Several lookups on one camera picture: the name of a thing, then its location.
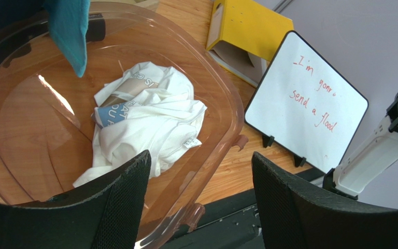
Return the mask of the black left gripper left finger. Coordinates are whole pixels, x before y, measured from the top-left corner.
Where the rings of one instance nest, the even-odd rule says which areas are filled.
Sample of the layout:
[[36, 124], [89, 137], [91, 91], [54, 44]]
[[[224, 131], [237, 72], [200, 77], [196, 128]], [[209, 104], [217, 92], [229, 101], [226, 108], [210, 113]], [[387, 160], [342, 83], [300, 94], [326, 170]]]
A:
[[133, 248], [150, 168], [145, 150], [44, 202], [0, 204], [0, 248]]

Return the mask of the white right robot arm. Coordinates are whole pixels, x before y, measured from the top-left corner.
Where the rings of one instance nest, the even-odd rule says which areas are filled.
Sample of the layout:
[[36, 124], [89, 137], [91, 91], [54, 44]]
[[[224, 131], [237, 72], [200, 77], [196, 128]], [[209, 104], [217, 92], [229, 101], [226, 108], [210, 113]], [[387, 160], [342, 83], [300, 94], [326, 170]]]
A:
[[322, 187], [357, 200], [365, 187], [398, 161], [398, 93], [373, 133], [324, 176]]

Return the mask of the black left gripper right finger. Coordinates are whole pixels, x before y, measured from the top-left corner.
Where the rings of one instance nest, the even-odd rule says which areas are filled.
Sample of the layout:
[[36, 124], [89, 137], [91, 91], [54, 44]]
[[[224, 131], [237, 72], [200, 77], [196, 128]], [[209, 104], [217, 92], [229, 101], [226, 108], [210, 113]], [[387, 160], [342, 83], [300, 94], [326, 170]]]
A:
[[317, 187], [257, 152], [251, 164], [266, 248], [398, 248], [398, 210]]

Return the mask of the turquoise t shirt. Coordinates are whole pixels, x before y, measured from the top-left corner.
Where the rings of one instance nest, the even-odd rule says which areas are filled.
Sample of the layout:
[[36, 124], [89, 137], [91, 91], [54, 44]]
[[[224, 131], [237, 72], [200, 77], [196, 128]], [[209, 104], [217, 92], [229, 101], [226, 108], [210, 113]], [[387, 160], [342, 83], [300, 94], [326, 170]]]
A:
[[87, 66], [86, 33], [89, 25], [88, 0], [45, 1], [49, 14], [49, 34], [62, 54], [81, 78]]

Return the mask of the white t shirt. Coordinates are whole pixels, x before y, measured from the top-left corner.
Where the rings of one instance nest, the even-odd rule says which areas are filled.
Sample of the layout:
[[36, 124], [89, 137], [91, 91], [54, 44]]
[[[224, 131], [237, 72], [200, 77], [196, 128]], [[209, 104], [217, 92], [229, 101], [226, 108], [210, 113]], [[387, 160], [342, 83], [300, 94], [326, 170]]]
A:
[[93, 163], [73, 183], [79, 187], [123, 165], [144, 150], [149, 176], [170, 169], [200, 146], [206, 105], [194, 98], [190, 80], [174, 67], [140, 62], [94, 95]]

